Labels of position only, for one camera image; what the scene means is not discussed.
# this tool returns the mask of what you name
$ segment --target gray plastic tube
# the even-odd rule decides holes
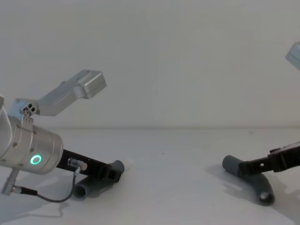
[[[269,183],[266,176],[263,174],[257,174],[252,176],[241,175],[239,173],[239,163],[241,162],[243,161],[229,155],[223,159],[222,166],[226,171],[228,171],[232,175],[240,177],[247,183],[249,183],[254,188],[257,200],[261,205],[272,205],[275,202],[275,196],[271,184]]]
[[[125,168],[121,161],[114,161],[113,163],[110,163],[110,165],[112,165],[113,170],[118,170],[124,173]],[[96,190],[108,188],[113,184],[114,182],[101,181],[91,177],[86,177],[75,185],[74,196],[77,198],[84,198]]]

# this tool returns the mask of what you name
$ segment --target black cable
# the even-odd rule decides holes
[[[42,196],[42,195],[39,195],[39,194],[37,194],[36,196],[39,197],[39,198],[41,198],[41,199],[43,199],[43,200],[45,200],[45,201],[51,202],[51,203],[62,203],[62,202],[65,202],[65,201],[68,200],[68,199],[72,196],[72,194],[74,193],[74,189],[75,189],[75,180],[76,180],[76,175],[73,175],[72,190],[71,190],[70,194],[69,194],[66,198],[64,198],[64,199],[61,199],[61,200],[53,200],[53,199],[46,198],[46,197],[44,197],[44,196]]]

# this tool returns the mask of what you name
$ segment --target white backdrop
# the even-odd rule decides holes
[[[39,98],[82,69],[107,88],[39,125],[300,125],[298,0],[1,0],[0,92]]]

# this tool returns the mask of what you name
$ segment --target green led ring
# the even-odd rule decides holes
[[[42,161],[42,157],[40,155],[35,155],[31,158],[30,163],[32,165],[39,164]]]

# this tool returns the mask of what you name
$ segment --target white table surface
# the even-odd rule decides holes
[[[276,195],[257,205],[253,190],[226,173],[224,156],[242,160],[300,140],[299,129],[265,130],[56,130],[65,148],[103,162],[133,160],[110,190],[67,202],[0,195],[0,224],[89,225],[293,225],[300,223],[300,168],[266,173]],[[3,185],[9,169],[0,169]],[[72,173],[22,172],[17,183],[65,197]]]

